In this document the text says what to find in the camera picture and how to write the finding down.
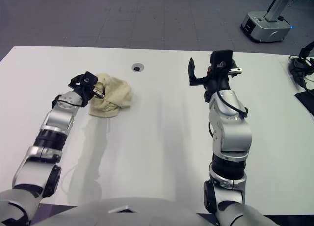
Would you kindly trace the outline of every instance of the crumpled towel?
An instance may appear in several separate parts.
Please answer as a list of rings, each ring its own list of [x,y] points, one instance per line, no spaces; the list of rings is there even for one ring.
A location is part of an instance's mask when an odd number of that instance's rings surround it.
[[[131,105],[131,87],[127,82],[106,73],[97,74],[95,88],[105,90],[104,98],[94,96],[90,101],[89,114],[101,118],[117,116],[120,108]]]

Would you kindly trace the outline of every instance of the white table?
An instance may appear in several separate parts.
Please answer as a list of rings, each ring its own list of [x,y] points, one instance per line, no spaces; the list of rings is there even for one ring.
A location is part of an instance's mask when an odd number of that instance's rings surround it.
[[[63,149],[57,192],[44,203],[82,205],[113,197],[155,197],[203,207],[212,139],[204,89],[189,87],[187,65],[205,75],[211,52],[14,47],[0,62],[0,191],[10,188],[51,101],[86,70],[126,80],[133,102],[117,117],[80,109]],[[263,214],[314,214],[314,122],[294,97],[288,56],[234,53],[243,74],[230,86],[249,108],[253,143],[247,204]],[[142,63],[144,71],[131,66]]]

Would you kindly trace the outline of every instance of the silver robot arm segment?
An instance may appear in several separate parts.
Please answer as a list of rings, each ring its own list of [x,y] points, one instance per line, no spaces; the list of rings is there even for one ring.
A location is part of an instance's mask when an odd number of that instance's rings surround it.
[[[190,85],[202,85],[209,103],[209,131],[213,138],[210,179],[204,182],[204,206],[215,214],[221,226],[275,226],[267,217],[245,205],[245,163],[252,143],[245,121],[248,110],[229,87],[228,76],[242,73],[232,60],[231,50],[211,54],[207,75],[196,78],[190,60]]]
[[[74,77],[69,86],[74,91],[59,95],[52,103],[34,145],[20,164],[12,189],[0,193],[0,225],[28,225],[43,198],[55,193],[61,167],[62,148],[80,107],[94,96],[97,77],[86,72]]]

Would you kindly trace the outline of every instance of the black cable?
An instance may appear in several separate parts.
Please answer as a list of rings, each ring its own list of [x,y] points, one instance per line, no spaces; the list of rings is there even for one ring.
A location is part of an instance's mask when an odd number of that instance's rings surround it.
[[[314,98],[314,94],[311,93],[311,91],[306,87],[306,83],[305,83],[304,77],[303,77],[303,85],[304,85],[305,91],[306,91],[311,97]]]
[[[231,109],[233,109],[233,110],[239,112],[239,115],[240,115],[240,116],[242,116],[242,117],[247,117],[247,114],[248,114],[249,110],[248,110],[246,107],[245,107],[245,112],[244,112],[244,111],[242,111],[242,110],[240,110],[240,109],[234,107],[233,105],[229,104],[228,102],[226,102],[226,101],[222,98],[222,96],[221,96],[221,94],[220,94],[220,84],[221,84],[221,77],[218,78],[218,85],[217,85],[217,95],[218,95],[219,99],[220,99],[226,106],[228,106],[228,107],[230,107]]]
[[[76,107],[84,107],[83,105],[76,105],[67,101],[63,101],[63,100],[54,100],[54,102],[64,102],[66,104],[72,105],[72,106],[76,106]]]
[[[210,122],[209,122],[209,121],[208,121],[208,130],[209,130],[210,135],[213,137],[213,133],[212,133],[212,131],[211,131]]]

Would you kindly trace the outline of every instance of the cable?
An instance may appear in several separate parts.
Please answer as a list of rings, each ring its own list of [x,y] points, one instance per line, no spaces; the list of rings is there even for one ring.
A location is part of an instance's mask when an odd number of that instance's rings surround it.
[[[304,85],[304,89],[305,89],[305,91],[311,96],[311,97],[313,97],[314,98],[314,94],[313,93],[311,93],[311,91],[310,90],[308,90],[308,88],[306,87],[306,83],[305,83],[305,80],[303,79],[303,85]]]
[[[242,117],[247,117],[247,114],[248,114],[248,112],[249,112],[249,110],[247,109],[247,107],[245,107],[245,112],[244,112],[244,111],[242,111],[242,110],[240,110],[240,109],[234,107],[233,105],[229,104],[228,102],[226,102],[226,101],[222,98],[222,96],[221,96],[221,94],[220,94],[220,84],[221,84],[221,77],[218,78],[218,85],[217,85],[217,95],[218,95],[219,99],[220,99],[226,106],[228,106],[228,107],[230,107],[231,109],[233,109],[233,110],[239,112],[239,115],[240,115],[240,116],[242,116]]]
[[[291,57],[295,57],[295,56],[299,58],[298,55],[290,55],[290,56],[289,56],[289,62],[291,61]]]
[[[64,102],[66,104],[72,105],[72,106],[76,106],[76,107],[84,107],[83,105],[76,105],[67,101],[63,101],[63,100],[54,100],[55,102]]]
[[[210,135],[213,137],[213,133],[212,133],[212,131],[211,131],[210,122],[209,122],[209,121],[208,121],[208,130],[209,130]]]
[[[308,80],[308,81],[311,81],[311,82],[314,82],[314,80],[310,80],[309,78],[307,78],[307,77],[304,77],[306,80]]]

